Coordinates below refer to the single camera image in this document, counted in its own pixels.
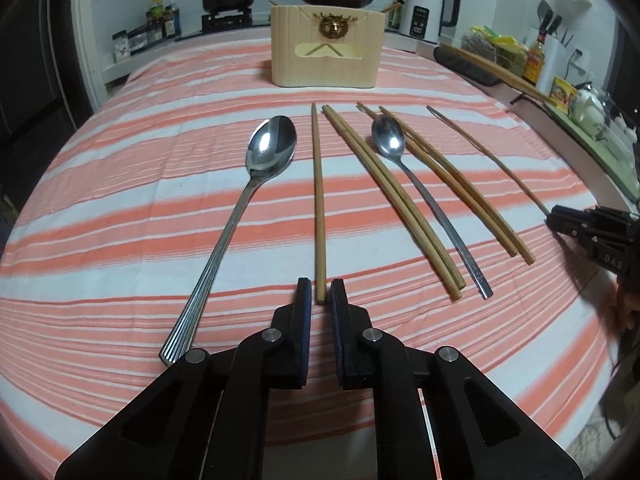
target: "stove burner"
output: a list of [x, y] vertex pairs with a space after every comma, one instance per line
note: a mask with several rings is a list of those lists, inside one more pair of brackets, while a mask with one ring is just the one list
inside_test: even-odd
[[235, 30], [236, 28], [249, 27], [253, 23], [251, 9], [239, 9], [239, 14], [219, 16], [204, 14], [202, 16], [202, 33], [220, 32], [222, 30]]

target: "striped tablecloth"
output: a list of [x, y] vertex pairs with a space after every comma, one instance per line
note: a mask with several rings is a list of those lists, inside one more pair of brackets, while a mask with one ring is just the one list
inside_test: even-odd
[[[490, 160], [430, 116], [460, 122], [548, 205], [593, 196], [541, 138], [495, 100], [439, 65], [385, 49], [373, 89], [277, 88], [265, 41], [187, 48], [135, 73], [62, 149], [24, 207], [0, 267], [0, 413], [52, 478], [73, 450], [164, 369], [158, 351], [247, 182], [244, 150], [264, 119], [298, 131], [290, 168], [242, 217], [195, 344], [236, 345], [268, 325], [314, 276], [310, 104], [330, 104], [366, 136], [358, 100], [397, 112], [437, 146], [532, 249], [510, 258], [431, 171], [407, 165], [466, 241], [495, 295], [483, 301], [417, 191], [391, 170], [468, 283], [452, 303], [395, 210], [320, 117], [329, 277], [351, 303], [407, 345], [460, 349], [562, 446], [581, 430], [611, 370], [595, 309], [609, 276], [543, 224], [542, 213]], [[330, 316], [313, 309], [308, 385], [273, 392], [265, 478], [375, 474], [372, 399], [342, 392]]]

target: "spoon handle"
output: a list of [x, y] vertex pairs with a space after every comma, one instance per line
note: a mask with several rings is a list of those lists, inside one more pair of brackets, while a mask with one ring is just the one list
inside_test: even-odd
[[449, 221], [449, 218], [447, 218], [447, 215], [444, 214], [444, 211], [438, 205], [438, 203], [436, 202], [436, 199], [434, 199], [433, 195], [429, 193], [427, 188], [424, 187], [424, 185], [420, 182], [418, 177], [414, 175], [414, 172], [411, 171], [408, 167], [406, 167], [399, 158], [396, 159], [394, 162], [398, 165], [398, 167], [402, 171], [406, 173], [406, 176], [409, 177], [409, 180], [412, 182], [412, 184], [414, 184], [414, 186], [422, 195], [422, 198], [424, 199], [424, 201], [429, 205], [429, 207], [433, 211], [433, 214], [436, 217], [436, 220], [440, 223], [440, 225], [442, 225], [442, 228], [447, 233], [447, 236], [449, 237], [454, 247], [458, 251], [458, 254], [460, 254], [460, 257], [462, 258], [462, 261], [464, 262], [465, 267], [469, 271], [469, 274], [471, 275], [471, 278], [474, 280], [474, 283], [478, 287], [478, 290], [480, 291], [480, 294], [482, 295], [482, 297], [485, 300], [492, 297], [494, 292], [491, 290], [491, 286], [489, 285], [486, 278], [484, 277], [482, 270], [480, 270], [480, 267], [478, 267], [478, 263], [476, 263], [476, 261], [474, 260], [472, 254], [469, 252], [469, 249], [465, 245], [464, 241], [462, 240], [462, 238], [460, 238], [458, 231], [456, 231], [456, 228], [453, 227], [453, 224]]
[[166, 366], [174, 364], [191, 349], [193, 337], [195, 336], [198, 323], [202, 317], [204, 306], [207, 303], [211, 286], [220, 268], [222, 257], [226, 253], [226, 248], [229, 247], [229, 242], [242, 217], [242, 213], [244, 213], [249, 200], [251, 200], [255, 191], [260, 187], [260, 184], [262, 184], [262, 181], [251, 179], [244, 188], [236, 207], [226, 222], [225, 228], [222, 230], [216, 247], [209, 257], [209, 261], [207, 261], [207, 265], [200, 275], [198, 283], [196, 283], [193, 292], [187, 300], [187, 304], [184, 306], [178, 321], [175, 322], [169, 337], [164, 342], [164, 345], [162, 345], [158, 357]]

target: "kettle handle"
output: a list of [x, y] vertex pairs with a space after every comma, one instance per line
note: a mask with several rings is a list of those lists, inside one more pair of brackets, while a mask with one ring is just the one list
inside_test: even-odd
[[458, 24], [460, 15], [460, 0], [453, 0], [453, 10], [451, 11], [451, 19], [448, 22], [442, 22], [443, 27], [455, 27]]

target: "metal screw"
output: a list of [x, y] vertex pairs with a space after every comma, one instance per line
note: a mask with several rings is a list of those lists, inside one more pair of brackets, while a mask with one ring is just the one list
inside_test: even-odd
[[192, 365], [196, 365], [198, 363], [201, 363], [204, 361], [204, 358], [207, 355], [204, 353], [204, 350], [201, 350], [200, 348], [194, 348], [193, 350], [189, 350], [187, 352], [187, 355], [185, 355], [185, 359], [187, 359], [187, 362], [191, 363]]
[[362, 331], [362, 337], [367, 341], [371, 341], [375, 343], [376, 341], [380, 341], [382, 339], [382, 332], [377, 328], [367, 328]]
[[269, 343], [275, 343], [281, 337], [282, 332], [277, 328], [268, 328], [267, 330], [262, 332], [262, 339], [268, 341]]
[[450, 346], [445, 346], [444, 348], [440, 349], [440, 351], [438, 352], [438, 355], [443, 361], [446, 361], [447, 363], [452, 363], [458, 358], [460, 354], [458, 354], [458, 351], [455, 348], [451, 348]]

